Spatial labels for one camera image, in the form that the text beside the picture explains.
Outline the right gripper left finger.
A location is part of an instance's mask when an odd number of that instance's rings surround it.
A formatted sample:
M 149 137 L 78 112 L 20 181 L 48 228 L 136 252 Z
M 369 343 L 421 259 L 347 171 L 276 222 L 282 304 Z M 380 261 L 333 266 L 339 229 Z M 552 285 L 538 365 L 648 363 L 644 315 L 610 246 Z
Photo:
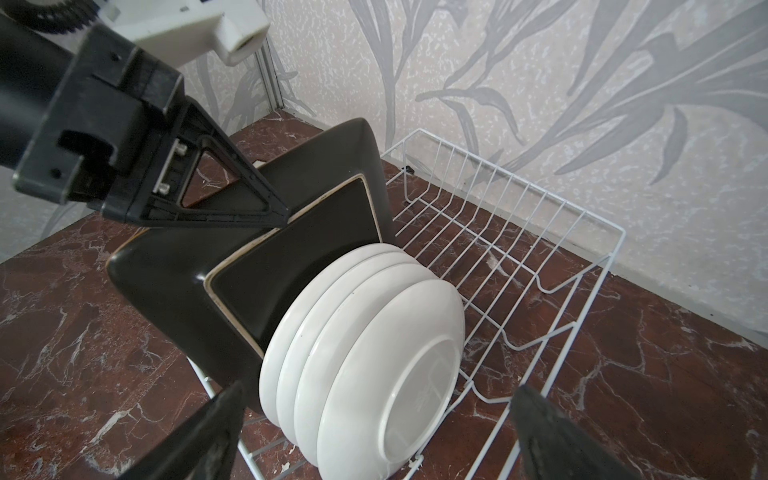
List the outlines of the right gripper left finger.
M 141 460 L 123 479 L 228 479 L 245 413 L 237 381 L 208 401 Z

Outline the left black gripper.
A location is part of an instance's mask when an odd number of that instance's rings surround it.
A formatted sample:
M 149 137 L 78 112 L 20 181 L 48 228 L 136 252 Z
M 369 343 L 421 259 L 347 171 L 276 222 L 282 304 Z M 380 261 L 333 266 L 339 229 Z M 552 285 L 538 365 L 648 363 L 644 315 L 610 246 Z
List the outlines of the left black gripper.
M 1 164 L 20 193 L 111 220 L 180 225 L 158 192 L 185 102 L 176 69 L 103 25 L 71 53 L 1 18 Z

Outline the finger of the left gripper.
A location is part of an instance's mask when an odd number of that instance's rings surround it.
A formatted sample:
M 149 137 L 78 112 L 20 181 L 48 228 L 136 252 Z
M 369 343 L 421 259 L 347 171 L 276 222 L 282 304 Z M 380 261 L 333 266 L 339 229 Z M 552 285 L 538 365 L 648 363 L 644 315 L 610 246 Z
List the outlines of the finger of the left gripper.
M 143 194 L 143 225 L 162 228 L 283 228 L 290 209 L 268 179 L 236 148 L 210 115 L 184 100 L 163 164 L 150 170 L 155 185 Z M 199 164 L 210 159 L 233 180 L 231 202 L 185 203 Z

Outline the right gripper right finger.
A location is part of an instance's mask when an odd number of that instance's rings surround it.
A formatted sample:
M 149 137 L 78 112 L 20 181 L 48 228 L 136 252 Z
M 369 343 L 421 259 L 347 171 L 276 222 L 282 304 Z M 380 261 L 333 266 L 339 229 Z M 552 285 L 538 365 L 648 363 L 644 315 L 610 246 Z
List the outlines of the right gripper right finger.
M 629 469 L 535 389 L 522 385 L 510 401 L 529 479 L 634 479 Z

